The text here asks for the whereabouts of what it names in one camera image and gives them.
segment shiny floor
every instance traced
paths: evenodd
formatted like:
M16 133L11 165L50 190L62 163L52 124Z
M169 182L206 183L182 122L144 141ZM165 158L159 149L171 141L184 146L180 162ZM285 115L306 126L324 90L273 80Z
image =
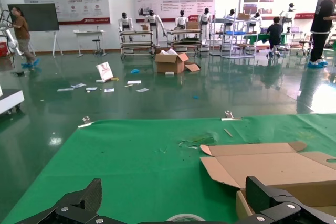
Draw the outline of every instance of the shiny floor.
M268 60L262 51L256 58L223 59L207 54L190 57L200 72L175 76L157 74L155 62L146 56L119 54L41 56L38 68L14 74L13 65L0 60L3 89L22 89L22 111L0 115L0 221L8 214L62 143L82 124L82 118L174 119L295 113L336 113L336 53L325 51L329 66L306 69L307 59L291 56ZM119 81L96 83L96 65L108 61ZM23 60L16 58L15 64ZM131 74L132 69L140 73ZM125 87L129 80L138 86ZM85 87L57 92L84 83ZM105 88L115 88L105 93ZM147 92L136 90L147 88Z

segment man in black clothes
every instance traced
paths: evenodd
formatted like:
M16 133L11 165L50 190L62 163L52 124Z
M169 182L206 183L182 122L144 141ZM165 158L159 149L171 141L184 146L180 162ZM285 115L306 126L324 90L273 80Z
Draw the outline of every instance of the man in black clothes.
M280 22L280 18L279 17L275 17L273 19L274 24L271 25L270 27L268 27L267 29L267 33L269 33L269 44L270 44L270 49L271 51L269 52L269 57L272 58L273 57L273 48L275 45L279 45L281 44L281 34L283 32L283 27L282 25L279 24Z
M311 51L310 68L323 68L328 63L322 59L323 48L330 33L334 16L336 0L323 0L317 7L311 32L313 36L313 50Z

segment brown shirt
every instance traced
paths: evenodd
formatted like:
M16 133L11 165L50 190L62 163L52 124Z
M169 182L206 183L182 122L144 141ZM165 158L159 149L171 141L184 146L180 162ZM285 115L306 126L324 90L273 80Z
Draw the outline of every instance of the brown shirt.
M14 28L16 39L30 39L28 23L24 17L22 16L16 17L14 25L21 27L21 28Z

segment green table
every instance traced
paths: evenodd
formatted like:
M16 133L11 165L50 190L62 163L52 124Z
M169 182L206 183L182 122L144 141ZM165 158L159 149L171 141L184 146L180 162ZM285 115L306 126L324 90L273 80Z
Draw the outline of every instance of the green table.
M269 34L259 34L259 36L257 35L253 35L253 36L244 36L244 39L249 39L250 40L250 44L254 44L257 41L257 37L258 37L258 41L261 40L268 40L269 39ZM286 34L282 34L281 35L281 44L285 44L286 43Z
M182 141L205 133L218 144L304 141L306 151L335 156L335 125L335 114L96 122L74 132L3 223L47 209L93 178L102 179L99 214L126 223L164 221L185 213L233 222L236 189L211 180L199 159L204 154Z

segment chalkboard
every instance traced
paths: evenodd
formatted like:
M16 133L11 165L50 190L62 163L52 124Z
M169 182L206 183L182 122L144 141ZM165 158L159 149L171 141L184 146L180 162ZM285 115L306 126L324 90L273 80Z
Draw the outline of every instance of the chalkboard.
M59 31L55 4L10 4L9 10L19 7L28 22L29 31Z

